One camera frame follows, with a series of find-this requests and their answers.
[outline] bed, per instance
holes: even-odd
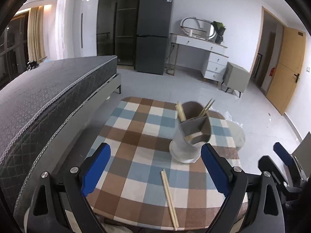
[[[117,88],[117,57],[102,56],[41,63],[0,91],[0,187],[19,224],[38,177],[57,172]]]

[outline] gray mattress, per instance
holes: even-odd
[[[25,178],[53,134],[116,71],[116,56],[51,61],[0,91],[0,187],[12,212]]]

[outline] metal screw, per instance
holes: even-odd
[[[46,178],[49,175],[48,172],[43,172],[41,173],[41,178]]]
[[[79,168],[74,166],[73,168],[70,169],[70,172],[71,173],[76,173],[76,172],[78,172],[78,170],[79,170]]]
[[[264,171],[264,172],[263,172],[263,175],[265,175],[265,176],[268,177],[268,178],[271,176],[271,174],[270,174],[269,172],[267,172],[267,171]]]
[[[234,170],[235,172],[242,172],[242,169],[241,169],[239,166],[234,166],[234,167],[233,167],[233,170]]]

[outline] red object on door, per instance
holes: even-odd
[[[274,69],[275,69],[275,67],[271,69],[270,76],[273,76],[273,74],[274,74]]]

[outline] dark gray refrigerator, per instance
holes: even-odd
[[[139,72],[163,74],[173,0],[140,0],[136,36]]]

